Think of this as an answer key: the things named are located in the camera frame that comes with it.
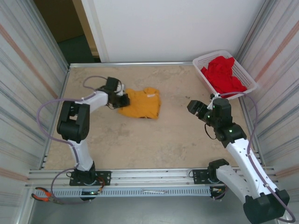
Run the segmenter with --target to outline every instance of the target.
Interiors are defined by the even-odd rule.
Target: yellow cloth
[[[118,109],[118,113],[131,118],[158,119],[161,100],[160,92],[148,87],[142,91],[126,89],[130,105]]]

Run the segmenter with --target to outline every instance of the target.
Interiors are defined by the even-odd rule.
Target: work surface
[[[94,75],[115,77],[134,90],[154,87],[160,90],[162,101],[158,120],[128,118],[108,107],[91,114],[87,143],[97,169],[207,167],[220,158],[236,166],[222,144],[206,135],[204,122],[187,110],[191,99],[209,104],[210,93],[193,66],[72,68],[64,97],[91,94],[82,82]],[[99,78],[87,82],[95,88],[104,84]],[[230,103],[233,121],[247,133],[238,99]],[[214,137],[212,128],[208,131]],[[52,141],[45,168],[70,168],[74,163],[69,147]]]

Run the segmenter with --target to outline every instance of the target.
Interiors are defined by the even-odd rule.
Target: laundry basket
[[[215,59],[216,57],[219,57],[219,56],[224,56],[225,58],[232,57],[231,54],[228,53],[227,51],[219,50],[219,51],[207,54],[207,55],[200,56],[193,60],[193,65],[195,66],[196,70],[198,71],[198,77],[201,79],[201,81],[205,84],[206,88],[211,93],[217,93],[217,92],[200,70],[203,67],[208,68],[209,62],[211,62],[213,59]],[[233,66],[233,76],[237,77],[241,81],[242,85],[246,86],[247,90],[244,93],[250,93],[257,88],[256,82],[236,60],[235,60],[234,66]],[[234,98],[241,97],[241,96],[243,96],[243,95],[236,94],[231,97],[228,97],[227,99],[230,100],[230,99],[234,99]]]

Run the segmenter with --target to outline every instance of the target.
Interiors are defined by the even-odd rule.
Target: red-handled pliers
[[[36,190],[41,190],[45,193],[45,195],[47,197],[38,197],[36,196],[35,194],[31,194],[31,196],[35,199],[35,200],[38,200],[38,201],[41,201],[41,202],[53,202],[53,203],[56,203],[56,204],[63,204],[62,202],[58,201],[57,199],[55,199],[52,194],[45,188],[40,188],[40,187],[36,187]]]

